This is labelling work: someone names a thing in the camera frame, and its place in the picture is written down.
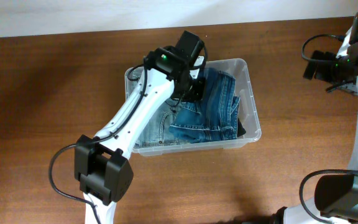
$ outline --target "wooden table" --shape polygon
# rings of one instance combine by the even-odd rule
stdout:
[[[248,63],[262,138],[241,149],[133,154],[135,177],[115,223],[214,223],[298,205],[306,174],[346,168],[357,119],[356,97],[327,94],[327,83],[302,78],[301,45],[351,24],[347,17],[0,39],[0,223],[84,222],[84,204],[50,187],[50,158],[102,128],[125,100],[126,69],[175,44],[185,29],[205,41],[210,60]],[[308,54],[339,46],[316,40]],[[73,151],[54,170],[61,189],[81,196]]]

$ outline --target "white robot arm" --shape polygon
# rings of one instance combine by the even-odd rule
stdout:
[[[204,57],[199,56],[202,49]],[[198,72],[205,66],[207,58],[204,42],[187,31],[175,47],[151,51],[144,58],[144,71],[135,90],[115,117],[93,139],[82,136],[76,144],[64,147],[54,155],[49,167],[49,181],[59,194],[86,203],[86,224],[113,223],[116,202],[132,182],[133,171],[128,160],[135,141],[167,99],[192,102],[202,98],[205,80],[198,77]],[[85,199],[62,192],[52,178],[55,159],[73,147],[75,178],[80,182]]]
[[[324,80],[334,84],[335,88],[329,88],[328,91],[335,89],[342,89],[354,95],[358,95],[358,74],[356,81],[346,80],[346,76],[332,75],[335,73],[335,68],[342,66],[340,63],[344,63],[344,68],[337,72],[350,74],[358,71],[358,13],[355,16],[353,27],[346,33],[344,42],[336,54],[335,58],[325,53],[315,52],[314,57],[324,60],[336,60],[339,64],[322,65],[321,68],[316,68],[317,64],[313,64],[313,60],[310,60],[308,67],[314,67],[314,74],[305,74],[305,78],[311,79],[310,75],[314,75],[315,78]],[[346,66],[346,64],[353,64],[357,66]],[[357,115],[357,127],[356,138],[350,163],[347,167],[349,170],[358,170],[358,115]],[[318,198],[318,202],[315,202],[315,198],[311,198],[305,202],[308,210],[317,218],[324,220],[324,223],[358,223],[358,175],[348,175],[347,181],[337,177],[335,181],[327,181],[329,178],[335,180],[334,177],[321,178],[316,188],[315,197]],[[353,186],[348,187],[346,184],[352,183]],[[322,223],[312,218],[307,214],[304,206],[298,205],[296,207],[286,208],[279,211],[281,216],[277,219],[276,223],[281,224],[316,224]]]

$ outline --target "clear plastic container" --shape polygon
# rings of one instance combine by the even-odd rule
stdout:
[[[251,82],[249,80],[247,63],[243,59],[236,58],[207,62],[206,67],[212,67],[224,71],[236,78],[235,95],[240,96],[238,118],[240,119],[240,122],[244,129],[247,131],[245,135],[234,140],[184,144],[178,146],[145,147],[140,149],[134,149],[133,152],[139,153],[142,156],[156,156],[171,152],[185,152],[221,148],[233,149],[245,146],[245,144],[247,144],[248,142],[256,142],[260,139],[262,135],[262,130],[260,129],[254,94],[252,92]],[[142,70],[143,68],[138,68],[135,72],[141,72]],[[126,98],[128,98],[130,93],[129,82],[127,78],[125,78],[125,91]]]

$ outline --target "black cable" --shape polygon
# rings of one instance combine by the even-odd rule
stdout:
[[[344,40],[343,35],[319,34],[319,35],[312,36],[302,45],[302,50],[301,50],[302,58],[307,60],[307,61],[309,61],[309,62],[314,62],[314,63],[323,63],[323,64],[329,64],[329,65],[337,64],[338,62],[334,61],[334,60],[317,60],[317,59],[308,58],[305,55],[305,47],[306,47],[306,45],[308,45],[309,42],[311,42],[312,40],[314,40],[314,39],[316,39],[318,37],[331,37],[331,38],[337,39],[339,41]]]
[[[90,202],[88,200],[85,200],[83,198],[79,198],[79,197],[76,197],[74,195],[70,195],[70,194],[67,194],[65,192],[62,192],[60,189],[58,189],[55,185],[55,182],[53,181],[53,177],[52,177],[52,168],[53,168],[53,165],[57,159],[58,156],[60,156],[61,153],[65,152],[66,150],[68,149],[72,149],[74,147],[76,147],[77,144],[71,144],[71,145],[68,145],[66,147],[63,147],[61,148],[59,151],[56,152],[56,154],[52,157],[52,159],[50,160],[50,164],[49,164],[49,170],[48,170],[48,177],[49,177],[49,183],[50,185],[52,186],[52,188],[60,195],[64,196],[64,197],[67,197],[67,198],[70,198],[70,199],[73,199],[73,200],[76,200],[76,201],[79,201],[79,202],[83,202],[83,203],[87,203],[88,205],[91,206],[92,208],[92,211],[93,211],[93,215],[96,219],[96,221],[98,222],[98,224],[101,224],[100,222],[100,219],[98,217],[98,213],[96,212],[96,205],[93,203],[93,202]]]
[[[142,102],[143,97],[146,96],[145,92],[146,92],[146,87],[147,87],[147,69],[144,69],[144,83],[143,83],[143,89],[140,93],[139,99],[137,100],[135,106],[133,107],[132,111],[129,113],[128,117],[124,120],[124,122],[122,122],[122,124],[114,131],[114,132],[110,132],[108,136],[101,138],[101,139],[95,139],[94,141],[91,142],[84,142],[84,143],[74,143],[74,144],[70,144],[68,146],[65,146],[63,148],[61,148],[59,151],[57,151],[55,153],[55,155],[53,155],[53,157],[50,160],[50,164],[49,164],[49,168],[48,168],[48,178],[49,178],[49,183],[52,186],[52,189],[54,189],[54,191],[56,191],[58,194],[79,201],[79,202],[83,202],[83,203],[87,203],[88,205],[91,206],[92,211],[93,211],[93,215],[96,219],[96,221],[98,222],[98,224],[101,224],[100,219],[98,217],[98,213],[96,211],[96,205],[93,202],[90,202],[88,200],[85,200],[83,198],[79,198],[76,197],[74,195],[70,195],[67,194],[65,192],[62,192],[60,189],[57,188],[57,186],[55,185],[55,182],[53,181],[53,177],[52,177],[52,170],[53,170],[53,165],[56,161],[56,159],[60,156],[60,154],[62,154],[63,152],[67,151],[68,149],[72,149],[74,147],[77,147],[79,145],[89,145],[89,144],[96,144],[96,143],[100,143],[103,141],[106,141],[108,139],[111,139],[113,137],[118,138],[118,136],[116,136],[116,134],[128,123],[128,121],[130,120],[130,118],[132,117],[132,115],[135,113],[136,109],[138,108],[138,106],[140,105],[140,103]]]
[[[141,66],[143,66],[143,64],[136,65],[135,67],[131,68],[131,69],[128,71],[128,73],[127,73],[127,79],[128,79],[129,81],[132,81],[132,82],[137,82],[137,81],[139,81],[140,77],[131,78],[131,73],[132,73],[135,69],[137,69],[137,68],[139,68],[139,67],[141,67]]]
[[[184,96],[184,94],[180,97],[180,99],[177,101],[177,103],[175,103],[175,105],[171,105],[171,104],[167,103],[167,101],[165,101],[164,103],[167,104],[167,105],[170,106],[170,107],[176,107],[176,106],[178,106],[179,103],[182,101],[183,96]]]
[[[306,206],[305,200],[303,198],[303,188],[306,184],[306,182],[316,176],[316,175],[321,175],[321,174],[352,174],[352,175],[358,175],[358,170],[344,170],[344,169],[326,169],[326,170],[318,170],[318,171],[314,171],[310,174],[308,174],[305,178],[303,178],[301,185],[299,186],[299,199],[301,201],[302,207],[303,209],[305,209],[305,212],[310,215],[311,218],[315,219],[318,222],[321,223],[327,223],[327,224],[334,224],[334,222],[332,222],[331,220],[324,220],[322,218],[317,217],[316,215],[314,215]]]

